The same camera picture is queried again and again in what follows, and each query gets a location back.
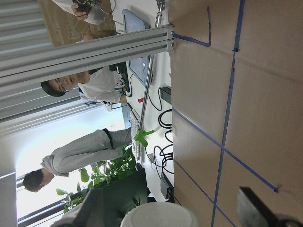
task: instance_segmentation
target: black monitor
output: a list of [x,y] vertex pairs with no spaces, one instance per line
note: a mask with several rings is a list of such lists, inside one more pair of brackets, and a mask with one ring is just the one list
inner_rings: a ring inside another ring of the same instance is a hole
[[77,227],[119,227],[136,205],[147,203],[145,169],[104,188],[91,190],[73,221]]

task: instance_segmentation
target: cardboard box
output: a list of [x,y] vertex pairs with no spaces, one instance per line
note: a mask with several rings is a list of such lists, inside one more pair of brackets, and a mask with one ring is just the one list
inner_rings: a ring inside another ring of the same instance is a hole
[[[92,25],[85,21],[78,21],[77,17],[65,12],[52,0],[38,0],[53,46],[74,44],[83,39],[89,32],[97,34],[104,30],[115,30],[112,14],[105,14],[104,21],[99,25]],[[110,0],[102,1],[102,8],[110,12]]]

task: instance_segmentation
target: man in gray shirt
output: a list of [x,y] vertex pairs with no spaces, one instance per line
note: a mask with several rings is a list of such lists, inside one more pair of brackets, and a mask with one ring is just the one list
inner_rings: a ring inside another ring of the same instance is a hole
[[121,157],[122,147],[131,141],[130,128],[119,131],[97,130],[44,157],[41,163],[43,168],[26,174],[23,185],[31,192],[37,192],[50,183],[54,175],[68,176],[69,172],[89,164]]

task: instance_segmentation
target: black belt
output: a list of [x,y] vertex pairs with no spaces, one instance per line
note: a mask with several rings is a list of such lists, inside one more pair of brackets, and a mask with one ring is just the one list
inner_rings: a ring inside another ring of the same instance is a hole
[[108,138],[109,138],[109,141],[110,141],[110,145],[112,145],[112,148],[114,149],[114,145],[113,145],[113,140],[112,140],[112,137],[110,136],[110,134],[109,134],[109,131],[107,130],[107,129],[102,129],[105,133],[106,133],[106,135],[108,136]]

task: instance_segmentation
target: hand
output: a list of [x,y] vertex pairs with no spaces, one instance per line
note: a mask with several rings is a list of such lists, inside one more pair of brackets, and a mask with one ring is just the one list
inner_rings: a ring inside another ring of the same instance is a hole
[[78,19],[78,20],[85,20],[85,19],[87,19],[87,18],[88,18],[88,15],[86,14],[86,12],[81,12],[81,11],[79,11],[79,10],[78,10],[78,7],[79,7],[79,6],[78,6],[77,3],[74,3],[74,4],[71,5],[71,9],[72,9],[74,15],[77,16],[77,19]]

